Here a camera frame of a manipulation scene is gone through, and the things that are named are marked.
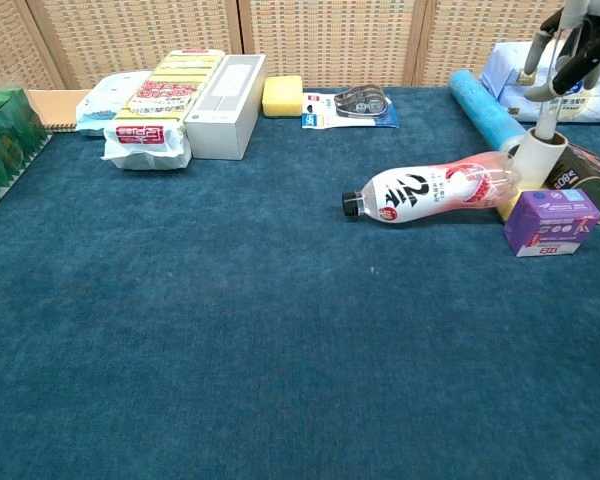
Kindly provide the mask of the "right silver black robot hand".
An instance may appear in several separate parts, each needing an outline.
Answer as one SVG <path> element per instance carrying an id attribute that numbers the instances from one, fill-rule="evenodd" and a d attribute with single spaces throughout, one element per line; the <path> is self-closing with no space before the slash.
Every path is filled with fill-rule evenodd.
<path id="1" fill-rule="evenodd" d="M 600 1 L 566 1 L 536 30 L 524 73 L 535 72 L 551 40 L 562 31 L 570 35 L 556 61 L 556 75 L 545 84 L 525 93 L 531 102 L 546 102 L 561 97 L 576 83 L 592 89 L 600 77 Z"/>

